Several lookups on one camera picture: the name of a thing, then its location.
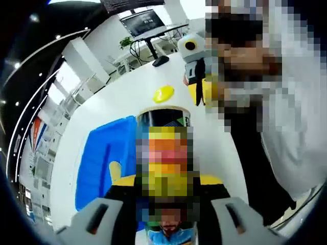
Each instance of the colorful poster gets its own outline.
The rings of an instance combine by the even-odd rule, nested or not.
[[[46,124],[39,117],[37,117],[33,122],[29,134],[29,140],[33,153],[36,152],[45,130],[46,130]]]

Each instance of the white tabletop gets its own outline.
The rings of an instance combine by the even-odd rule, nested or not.
[[[78,168],[91,130],[142,110],[156,106],[154,91],[171,85],[174,95],[161,105],[183,107],[191,113],[194,127],[194,157],[202,174],[219,177],[232,197],[248,203],[240,159],[230,133],[214,115],[206,115],[203,105],[196,107],[183,84],[184,64],[179,53],[160,67],[146,64],[126,73],[88,99],[72,115],[62,135],[51,179],[51,214],[55,230],[70,225],[75,210]]]

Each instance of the man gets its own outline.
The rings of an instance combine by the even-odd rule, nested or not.
[[[212,93],[231,127],[249,204],[271,224],[327,176],[326,71],[281,5],[264,1],[254,14],[260,6],[230,2],[219,1],[206,26],[218,57],[213,74],[224,81]]]
[[[193,244],[195,241],[195,228],[181,229],[180,210],[161,210],[160,231],[148,231],[149,244]]]

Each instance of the green plant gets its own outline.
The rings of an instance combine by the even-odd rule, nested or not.
[[[121,50],[124,49],[124,47],[131,45],[132,42],[132,37],[125,37],[122,41],[119,42],[119,44],[121,45]]]
[[[35,166],[32,168],[31,172],[32,172],[32,174],[34,176],[35,175]]]

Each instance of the chair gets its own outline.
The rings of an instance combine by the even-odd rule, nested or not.
[[[129,72],[130,70],[134,70],[135,68],[130,65],[128,62],[127,64],[124,64],[124,61],[116,63],[115,59],[108,55],[108,58],[106,59],[106,61],[108,63],[110,63],[111,65],[113,65],[114,67],[116,67],[116,71],[119,73],[119,75],[125,74],[126,72]]]

